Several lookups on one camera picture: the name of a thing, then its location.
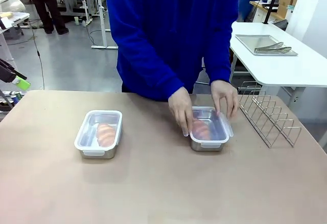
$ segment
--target transparent plastic lid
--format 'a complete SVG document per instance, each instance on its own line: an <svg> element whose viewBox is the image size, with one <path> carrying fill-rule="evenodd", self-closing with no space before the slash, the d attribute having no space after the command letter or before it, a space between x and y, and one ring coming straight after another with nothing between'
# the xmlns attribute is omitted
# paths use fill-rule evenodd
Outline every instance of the transparent plastic lid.
<svg viewBox="0 0 327 224"><path fill-rule="evenodd" d="M117 110L92 110L85 116L75 139L79 150L108 151L118 143L122 113Z"/></svg>
<svg viewBox="0 0 327 224"><path fill-rule="evenodd" d="M213 107L193 106L193 129L191 138L202 143L225 143L233 132L223 113L217 115Z"/></svg>

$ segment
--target rectangular container with lid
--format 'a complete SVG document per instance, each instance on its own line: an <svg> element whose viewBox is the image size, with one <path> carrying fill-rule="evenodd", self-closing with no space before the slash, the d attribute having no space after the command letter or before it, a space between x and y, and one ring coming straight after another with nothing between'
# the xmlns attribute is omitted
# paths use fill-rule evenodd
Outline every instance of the rectangular container with lid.
<svg viewBox="0 0 327 224"><path fill-rule="evenodd" d="M195 151L221 151L233 136L225 114L217 116L213 107L193 106L193 117L191 148Z"/></svg>
<svg viewBox="0 0 327 224"><path fill-rule="evenodd" d="M111 159L122 133L122 113L117 110L89 111L75 139L83 158Z"/></svg>

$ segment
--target shoe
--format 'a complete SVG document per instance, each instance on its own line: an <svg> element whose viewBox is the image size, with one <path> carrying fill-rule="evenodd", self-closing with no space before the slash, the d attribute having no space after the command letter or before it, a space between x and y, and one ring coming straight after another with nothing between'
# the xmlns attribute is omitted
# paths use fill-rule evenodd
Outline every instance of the shoe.
<svg viewBox="0 0 327 224"><path fill-rule="evenodd" d="M66 34L69 32L69 29L68 28L65 28L64 30L62 31L58 31L58 35L63 35L63 34Z"/></svg>

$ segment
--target metal rack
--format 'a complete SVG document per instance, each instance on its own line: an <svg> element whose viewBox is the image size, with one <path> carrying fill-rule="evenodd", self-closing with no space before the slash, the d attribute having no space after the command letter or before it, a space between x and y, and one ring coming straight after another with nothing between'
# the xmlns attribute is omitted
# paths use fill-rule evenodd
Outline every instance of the metal rack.
<svg viewBox="0 0 327 224"><path fill-rule="evenodd" d="M302 127L295 126L295 120L289 119L289 114L283 112L282 107L260 90L257 82L246 81L242 83L239 91L240 108L252 124L259 136L271 148L278 138L287 141L294 147Z"/></svg>

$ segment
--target metal tongs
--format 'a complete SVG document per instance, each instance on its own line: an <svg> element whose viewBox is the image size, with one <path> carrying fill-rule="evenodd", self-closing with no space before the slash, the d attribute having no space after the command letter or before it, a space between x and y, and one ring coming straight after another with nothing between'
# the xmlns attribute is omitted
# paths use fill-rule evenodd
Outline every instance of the metal tongs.
<svg viewBox="0 0 327 224"><path fill-rule="evenodd" d="M254 52L256 54L286 54L292 50L291 47L282 48L283 45L283 42L278 42L270 46L255 48Z"/></svg>

